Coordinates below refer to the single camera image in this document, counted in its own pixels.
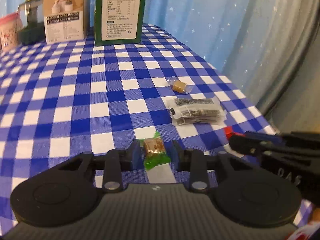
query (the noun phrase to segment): white label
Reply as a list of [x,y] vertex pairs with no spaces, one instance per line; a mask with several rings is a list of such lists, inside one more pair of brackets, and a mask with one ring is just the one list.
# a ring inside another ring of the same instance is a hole
[[61,13],[44,18],[47,44],[83,40],[83,11]]
[[102,0],[101,40],[135,39],[140,0]]

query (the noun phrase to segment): red tag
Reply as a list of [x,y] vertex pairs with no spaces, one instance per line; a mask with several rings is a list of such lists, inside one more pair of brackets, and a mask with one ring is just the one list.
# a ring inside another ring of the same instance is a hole
[[230,137],[233,135],[244,136],[244,134],[242,134],[242,133],[234,132],[232,126],[227,126],[223,129],[224,129],[224,133],[226,134],[228,141],[229,141]]

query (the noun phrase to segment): metal screw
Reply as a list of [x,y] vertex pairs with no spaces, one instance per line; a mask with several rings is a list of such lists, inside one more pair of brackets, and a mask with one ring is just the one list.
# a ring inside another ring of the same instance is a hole
[[203,181],[195,181],[194,183],[191,184],[191,187],[197,190],[202,190],[207,188],[207,184]]
[[116,181],[108,181],[106,184],[104,184],[104,187],[109,190],[115,190],[120,187],[120,184]]

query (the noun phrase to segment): green box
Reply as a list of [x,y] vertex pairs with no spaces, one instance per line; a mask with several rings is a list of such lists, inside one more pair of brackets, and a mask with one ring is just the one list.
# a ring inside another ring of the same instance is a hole
[[140,43],[146,0],[96,0],[95,45]]

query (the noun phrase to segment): green candy wrapper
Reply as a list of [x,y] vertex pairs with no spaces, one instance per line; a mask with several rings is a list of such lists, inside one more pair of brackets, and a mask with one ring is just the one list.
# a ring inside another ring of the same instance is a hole
[[146,158],[143,162],[146,170],[150,170],[157,165],[171,162],[158,131],[156,131],[153,138],[140,139],[140,145],[144,147],[146,152]]

